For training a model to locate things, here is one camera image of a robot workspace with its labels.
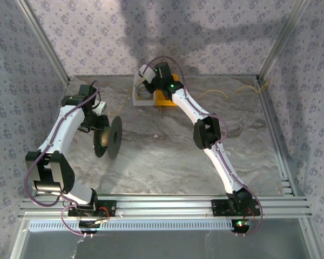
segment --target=yellow object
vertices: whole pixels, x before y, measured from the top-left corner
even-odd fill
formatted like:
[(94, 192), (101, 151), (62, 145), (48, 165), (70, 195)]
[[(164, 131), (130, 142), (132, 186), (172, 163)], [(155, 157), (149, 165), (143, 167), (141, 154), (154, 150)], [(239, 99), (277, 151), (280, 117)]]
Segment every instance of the yellow object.
[[(173, 74), (173, 78), (174, 78), (175, 81), (178, 81), (178, 80), (179, 80), (179, 77), (178, 77), (177, 74)], [(223, 94), (227, 99), (231, 99), (231, 98), (233, 97), (233, 95), (236, 94), (236, 92), (238, 92), (238, 91), (239, 91), (240, 89), (242, 89), (242, 88), (251, 88), (251, 89), (253, 89), (257, 94), (260, 94), (260, 93), (262, 93), (266, 88), (268, 88), (268, 84), (269, 84), (269, 81), (266, 81), (265, 84), (262, 86), (262, 88), (259, 89), (259, 90), (255, 89), (255, 88), (254, 88), (253, 86), (251, 86), (251, 85), (245, 85), (245, 86), (242, 86), (242, 87), (238, 88), (237, 90), (235, 90), (235, 91), (234, 91), (230, 96), (226, 95), (226, 94), (225, 94), (224, 92), (222, 92), (221, 90), (208, 90), (208, 91), (202, 93), (201, 95), (197, 96), (195, 99), (198, 99), (198, 98), (202, 97), (204, 94), (207, 94), (207, 93), (209, 93), (209, 92), (220, 92), (220, 93), (222, 93), (222, 94)], [(130, 90), (129, 94), (127, 95), (126, 100), (125, 100), (124, 103), (119, 107), (119, 109), (117, 109), (115, 112), (108, 112), (108, 115), (109, 115), (109, 116), (114, 116), (114, 115), (116, 115), (116, 114), (119, 114), (119, 112), (121, 111), (121, 109), (125, 106), (125, 104), (128, 102), (128, 100), (131, 98), (131, 91), (132, 91), (132, 89)], [(157, 100), (158, 100), (158, 98), (157, 98), (157, 96), (158, 96), (158, 92), (157, 92), (157, 94), (156, 94), (156, 105), (158, 105), (158, 104), (157, 104)], [(173, 103), (172, 101), (166, 100), (165, 98), (164, 98), (164, 101), (167, 102), (167, 103), (168, 103), (167, 105), (169, 105), (169, 106), (176, 106), (175, 103)]]
[[(173, 74), (174, 81), (179, 81), (179, 77), (177, 74)], [(156, 90), (156, 105), (157, 106), (176, 106), (175, 103), (173, 103), (170, 100), (167, 100), (161, 90)]]

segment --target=red wire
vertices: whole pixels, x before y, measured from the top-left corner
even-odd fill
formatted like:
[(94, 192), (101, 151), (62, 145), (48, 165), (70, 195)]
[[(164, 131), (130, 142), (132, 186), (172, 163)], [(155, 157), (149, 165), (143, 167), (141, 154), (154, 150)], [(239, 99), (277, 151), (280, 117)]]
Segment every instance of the red wire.
[(254, 222), (254, 220), (255, 220), (255, 215), (254, 215), (253, 211), (252, 211), (250, 208), (248, 208), (247, 210), (249, 210), (249, 211), (252, 213), (252, 215), (253, 215), (253, 221), (252, 221), (252, 222)]
[(244, 220), (244, 219), (246, 218), (246, 216), (247, 216), (247, 212), (248, 212), (248, 209), (246, 210), (246, 214), (245, 214), (245, 216), (242, 218), (242, 220)]
[(98, 209), (104, 209), (107, 212), (107, 217), (106, 219), (109, 219), (109, 212), (106, 207), (99, 207)]

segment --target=aluminum frame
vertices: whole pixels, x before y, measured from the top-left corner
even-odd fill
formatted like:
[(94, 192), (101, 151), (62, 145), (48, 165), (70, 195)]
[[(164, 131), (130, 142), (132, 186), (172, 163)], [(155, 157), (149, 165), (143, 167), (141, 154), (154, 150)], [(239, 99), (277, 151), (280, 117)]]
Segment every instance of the aluminum frame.
[(265, 78), (269, 74), (271, 68), (277, 60), (279, 53), (287, 42), (288, 37), (292, 34), (292, 31), (294, 30), (298, 20), (303, 14), (305, 8), (308, 6), (309, 2), (310, 0), (295, 0), (291, 11), (286, 18), (286, 21), (282, 26), (282, 29), (277, 35), (268, 56), (264, 60), (264, 63), (259, 70), (258, 74), (260, 77)]
[[(264, 80), (264, 78), (260, 78), (259, 81), (256, 79), (255, 87), (257, 89), (260, 89), (261, 86), (265, 83), (266, 81)], [(288, 160), (286, 158), (286, 154), (288, 154), (288, 149), (283, 138), (281, 137), (283, 136), (283, 134), (278, 120), (275, 120), (275, 118), (277, 118), (277, 115), (273, 106), (270, 105), (272, 103), (272, 100), (269, 92), (263, 91), (263, 93), (259, 95), (259, 98), (262, 103), (263, 112), (265, 114), (266, 121), (268, 122), (268, 128), (273, 140), (279, 171), (281, 172), (281, 176), (283, 177), (281, 177), (281, 179), (285, 195), (287, 194), (286, 192), (289, 192), (289, 189), (289, 195), (304, 195), (302, 190), (294, 183), (293, 174), (289, 167)], [(316, 230), (314, 219), (299, 219), (299, 224), (302, 229), (303, 237), (305, 239), (306, 246), (311, 258), (324, 258), (324, 248), (322, 246), (319, 234)]]
[(67, 76), (66, 71), (64, 70), (59, 58), (57, 57), (50, 42), (48, 41), (48, 38), (45, 35), (43, 29), (39, 25), (30, 4), (26, 0), (16, 0), (16, 2), (18, 4), (18, 7), (21, 9), (22, 13), (24, 14), (27, 23), (30, 25), (33, 34), (38, 39), (42, 49), (44, 50), (52, 66), (54, 67), (57, 74), (59, 75), (63, 85), (67, 86), (69, 83), (69, 77)]
[[(43, 202), (52, 202), (55, 196), (38, 196)], [(116, 200), (116, 216), (110, 219), (111, 223), (120, 222), (151, 222), (151, 221), (176, 221), (176, 222), (207, 222), (216, 220), (221, 222), (240, 219), (241, 217), (213, 217), (211, 200), (227, 199), (226, 196), (216, 195), (134, 195), (110, 194), (100, 195), (99, 200)], [(259, 197), (264, 218), (266, 219), (299, 219), (307, 227), (302, 230), (311, 258), (322, 257), (319, 249), (319, 240), (315, 239), (315, 225), (312, 222), (312, 213), (306, 197), (303, 196), (261, 196)], [(62, 202), (52, 208), (39, 207), (29, 199), (24, 199), (18, 217), (21, 225), (9, 258), (19, 258), (25, 242), (26, 233), (29, 231), (30, 222), (59, 222)], [(65, 220), (75, 224), (74, 218), (64, 215)]]

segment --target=vent grille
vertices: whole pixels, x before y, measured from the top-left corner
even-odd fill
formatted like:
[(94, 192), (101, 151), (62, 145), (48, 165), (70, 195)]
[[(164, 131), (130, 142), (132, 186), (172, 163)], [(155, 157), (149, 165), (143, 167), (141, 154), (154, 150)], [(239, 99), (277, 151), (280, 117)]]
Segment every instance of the vent grille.
[[(77, 221), (67, 221), (67, 225), (77, 230)], [(222, 230), (233, 229), (231, 220), (113, 220), (101, 224), (98, 230)], [(32, 220), (30, 231), (66, 230), (60, 220)]]

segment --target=wire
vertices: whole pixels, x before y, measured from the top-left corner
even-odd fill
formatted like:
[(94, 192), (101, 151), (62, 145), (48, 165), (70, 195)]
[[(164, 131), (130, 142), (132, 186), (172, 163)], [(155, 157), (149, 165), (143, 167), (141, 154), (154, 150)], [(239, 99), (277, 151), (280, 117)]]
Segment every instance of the wire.
[(109, 116), (114, 116), (114, 115), (118, 114), (121, 111), (121, 109), (125, 106), (125, 104), (131, 99), (131, 92), (132, 91), (133, 90), (131, 88), (130, 91), (129, 91), (129, 94), (126, 97), (126, 100), (123, 102), (123, 104), (121, 104), (121, 106), (119, 107), (119, 109), (117, 109), (115, 112), (108, 112), (108, 115)]
[(178, 69), (179, 69), (179, 71), (180, 71), (180, 73), (181, 73), (181, 77), (182, 77), (182, 79), (183, 79), (183, 84), (184, 84), (184, 95), (185, 95), (185, 99), (188, 101), (188, 103), (192, 106), (192, 108), (194, 108), (200, 115), (204, 115), (204, 116), (209, 116), (209, 117), (213, 117), (213, 118), (216, 118), (216, 119), (218, 119), (219, 121), (221, 121), (224, 125), (225, 125), (225, 129), (226, 129), (226, 131), (225, 131), (225, 135), (224, 135), (224, 137), (223, 138), (221, 138), (221, 141), (223, 141), (223, 140), (225, 140), (226, 138), (227, 138), (227, 136), (228, 136), (228, 125), (227, 125), (227, 123), (226, 123), (226, 121), (222, 118), (222, 117), (220, 117), (220, 116), (218, 116), (218, 115), (215, 115), (215, 114), (210, 114), (210, 113), (205, 113), (205, 112), (202, 112), (202, 111), (200, 111), (191, 101), (190, 101), (190, 97), (189, 97), (189, 94), (187, 94), (187, 87), (186, 87), (186, 80), (185, 80), (185, 76), (184, 76), (184, 72), (183, 72), (183, 70), (181, 69), (181, 67), (180, 67), (180, 65), (173, 59), (173, 58), (171, 58), (171, 57), (169, 57), (169, 56), (159, 56), (159, 57), (156, 57), (156, 58), (154, 58), (153, 60), (151, 60), (147, 65), (146, 65), (146, 67), (145, 67), (145, 69), (144, 69), (144, 71), (142, 72), (142, 74), (144, 74), (145, 73), (145, 71), (147, 70), (147, 68), (155, 61), (155, 60), (157, 60), (157, 59), (161, 59), (161, 58), (167, 58), (167, 59), (170, 59), (171, 61), (173, 61), (175, 64), (176, 64), (176, 66), (178, 67)]
[[(228, 135), (228, 126), (227, 126), (227, 124), (226, 124), (226, 122), (225, 122), (225, 120), (224, 119), (222, 119), (221, 117), (219, 117), (219, 116), (217, 116), (217, 115), (213, 115), (213, 114), (209, 114), (209, 113), (204, 113), (204, 112), (202, 112), (202, 111), (200, 111), (191, 101), (190, 101), (190, 99), (189, 99), (189, 97), (187, 96), (187, 88), (186, 88), (186, 81), (185, 81), (185, 76), (184, 76), (184, 73), (183, 73), (183, 70), (181, 69), (181, 67), (180, 67), (180, 65), (173, 59), (173, 58), (171, 58), (171, 57), (168, 57), (168, 56), (159, 56), (159, 57), (156, 57), (156, 58), (154, 58), (154, 59), (152, 59), (147, 65), (146, 65), (146, 68), (144, 69), (144, 71), (142, 72), (142, 74), (144, 74), (145, 73), (145, 71), (147, 70), (147, 68), (155, 61), (155, 60), (157, 60), (157, 59), (160, 59), (160, 58), (167, 58), (167, 59), (170, 59), (171, 61), (173, 61), (175, 64), (176, 64), (176, 66), (178, 67), (178, 69), (179, 69), (179, 71), (180, 71), (180, 73), (181, 73), (181, 77), (182, 77), (182, 79), (183, 79), (183, 84), (184, 84), (184, 95), (185, 95), (185, 99), (188, 101), (188, 103), (200, 114), (200, 115), (205, 115), (205, 116), (209, 116), (209, 117), (214, 117), (214, 118), (217, 118), (218, 120), (220, 120), (220, 121), (222, 121), (222, 123), (224, 123), (224, 125), (225, 125), (225, 127), (226, 127), (226, 133), (225, 133), (225, 136), (222, 138), (222, 139), (220, 139), (220, 140), (218, 140), (218, 141), (216, 141), (215, 142), (215, 145), (216, 145), (216, 147), (218, 148), (218, 144), (220, 144), (224, 139), (226, 139), (226, 137), (227, 137), (227, 135)], [(251, 230), (249, 233), (245, 233), (245, 234), (240, 234), (240, 235), (242, 235), (242, 236), (245, 236), (245, 235), (247, 235), (247, 234), (252, 234), (252, 233), (254, 233), (254, 232), (256, 232), (257, 231), (257, 229), (259, 228), (259, 226), (261, 225), (261, 222), (262, 222), (262, 220), (263, 220), (263, 207), (262, 207), (262, 205), (261, 205), (261, 203), (260, 203), (260, 201), (259, 201), (259, 199), (257, 198), (257, 196), (246, 186), (246, 185), (244, 185), (241, 181), (239, 181), (239, 179), (235, 176), (235, 175), (233, 175), (233, 172), (231, 171), (231, 169), (228, 167), (228, 165), (227, 165), (227, 163), (226, 163), (226, 161), (225, 161), (225, 159), (224, 159), (224, 157), (223, 157), (223, 155), (222, 155), (222, 153), (220, 152), (220, 149), (218, 148), (217, 149), (218, 150), (218, 155), (220, 156), (220, 158), (221, 158), (221, 161), (223, 162), (223, 164), (224, 164), (224, 166), (226, 167), (226, 169), (228, 170), (228, 172), (229, 172), (229, 175), (234, 179), (234, 181), (237, 181), (238, 182), (238, 184), (242, 187), (242, 188), (244, 188), (245, 190), (247, 190), (251, 195), (252, 195), (252, 197), (254, 197), (255, 198), (255, 200), (257, 201), (257, 203), (258, 203), (258, 206), (259, 206), (259, 210), (260, 210), (260, 220), (259, 220), (259, 222), (258, 222), (258, 224), (257, 224), (257, 226), (253, 229), (253, 230)]]
[(99, 92), (98, 92), (98, 97), (99, 97), (98, 104), (92, 107), (93, 110), (96, 109), (101, 104), (101, 94)]
[(245, 220), (245, 218), (248, 216), (248, 212), (251, 212), (251, 214), (253, 215), (253, 221), (252, 221), (252, 223), (253, 223), (254, 220), (255, 220), (255, 215), (254, 215), (253, 211), (250, 208), (247, 208), (245, 217), (243, 217), (242, 220)]
[(81, 132), (85, 132), (85, 133), (89, 133), (90, 131), (86, 131), (84, 129), (78, 128), (77, 130), (81, 131)]
[(106, 207), (99, 207), (98, 209), (103, 209), (103, 210), (105, 210), (106, 211), (106, 218), (104, 218), (104, 219), (100, 219), (100, 220), (97, 220), (97, 222), (98, 221), (104, 221), (104, 220), (107, 220), (107, 219), (109, 219), (109, 212), (108, 212), (108, 209), (106, 208)]
[(99, 92), (101, 86), (99, 85), (98, 88), (96, 89), (96, 92), (90, 96), (89, 98), (87, 98), (85, 101), (81, 102), (80, 104), (78, 104), (76, 107), (72, 108), (70, 111), (68, 111), (64, 117), (62, 117), (59, 121), (59, 123), (57, 124), (55, 130), (54, 130), (54, 133), (50, 139), (50, 142), (49, 144), (46, 146), (46, 148), (41, 152), (41, 154), (38, 156), (38, 158), (32, 163), (32, 165), (29, 167), (25, 177), (24, 177), (24, 190), (27, 194), (27, 196), (29, 197), (29, 199), (36, 205), (39, 205), (39, 206), (42, 206), (42, 207), (52, 207), (54, 205), (56, 205), (59, 200), (60, 200), (60, 197), (61, 195), (57, 196), (55, 202), (53, 203), (50, 203), (50, 204), (46, 204), (46, 203), (42, 203), (42, 202), (39, 202), (38, 200), (36, 200), (36, 198), (34, 196), (32, 196), (32, 194), (30, 193), (29, 191), (29, 186), (28, 186), (28, 181), (29, 181), (29, 176), (33, 170), (33, 168), (37, 165), (37, 163), (42, 159), (42, 157), (47, 153), (48, 149), (53, 146), (53, 142), (55, 140), (55, 137), (56, 137), (56, 134), (58, 133), (60, 127), (61, 127), (61, 124), (63, 123), (64, 120), (67, 119), (67, 117), (73, 113), (76, 109), (79, 109), (80, 107), (82, 107), (83, 105), (87, 104), (91, 99), (93, 99), (94, 97), (96, 97), (96, 94)]
[(242, 235), (242, 236), (249, 235), (249, 234), (253, 234), (254, 232), (256, 232), (256, 231), (258, 230), (258, 228), (259, 228), (260, 225), (261, 225), (261, 222), (263, 221), (263, 207), (262, 207), (262, 205), (261, 205), (259, 199), (257, 198), (257, 196), (256, 196), (256, 195), (255, 195), (255, 194), (254, 194), (254, 193), (253, 193), (253, 192), (252, 192), (252, 191), (251, 191), (251, 190), (250, 190), (246, 185), (244, 185), (241, 181), (239, 181), (239, 179), (238, 179), (235, 175), (233, 175), (233, 172), (231, 171), (231, 169), (230, 169), (229, 166), (227, 165), (225, 159), (223, 158), (222, 153), (221, 153), (221, 152), (218, 152), (218, 154), (219, 154), (219, 156), (221, 157), (221, 161), (223, 162), (224, 166), (225, 166), (226, 169), (228, 170), (229, 175), (234, 179), (234, 181), (238, 182), (238, 184), (239, 184), (242, 188), (244, 188), (245, 190), (247, 190), (247, 191), (252, 195), (252, 197), (255, 198), (256, 202), (258, 203), (259, 210), (260, 210), (260, 218), (259, 218), (259, 222), (258, 222), (257, 226), (255, 226), (255, 228), (254, 228), (253, 230), (251, 230), (250, 232), (248, 232), (248, 233), (244, 233), (244, 234), (236, 233), (237, 235), (240, 234), (240, 235)]
[(136, 82), (135, 83), (135, 87), (136, 87), (136, 93), (139, 97), (141, 97), (142, 99), (145, 99), (145, 100), (148, 100), (148, 99), (151, 99), (153, 97), (153, 94), (151, 94), (145, 87), (145, 85), (143, 84), (143, 82), (145, 81), (146, 79), (143, 77), (140, 81)]
[(79, 233), (79, 232), (76, 232), (74, 231), (72, 228), (70, 228), (69, 226), (67, 226), (65, 220), (64, 220), (64, 212), (69, 209), (69, 208), (76, 208), (76, 205), (68, 205), (66, 206), (65, 208), (62, 209), (61, 211), (61, 214), (60, 214), (60, 218), (61, 218), (61, 221), (62, 223), (64, 224), (64, 226), (72, 233), (74, 233), (75, 235), (78, 235), (78, 236), (85, 236), (85, 234), (82, 234), (82, 233)]
[(251, 88), (253, 91), (256, 92), (256, 94), (260, 94), (260, 93), (262, 93), (262, 92), (267, 88), (267, 86), (268, 86), (268, 81), (266, 81), (265, 84), (264, 84), (264, 86), (263, 86), (261, 89), (259, 89), (259, 90), (255, 89), (252, 85), (244, 85), (244, 86), (242, 86), (242, 87), (236, 89), (236, 90), (235, 90), (235, 91), (234, 91), (230, 96), (228, 96), (226, 93), (224, 93), (224, 92), (221, 91), (221, 90), (211, 89), (211, 90), (207, 90), (206, 92), (202, 93), (201, 95), (195, 97), (195, 99), (199, 99), (199, 98), (201, 98), (203, 95), (205, 95), (205, 94), (207, 94), (207, 93), (210, 93), (210, 92), (219, 92), (219, 93), (223, 94), (227, 99), (232, 99), (232, 98), (234, 97), (234, 95), (235, 95), (238, 91), (240, 91), (241, 89), (243, 89), (243, 88)]

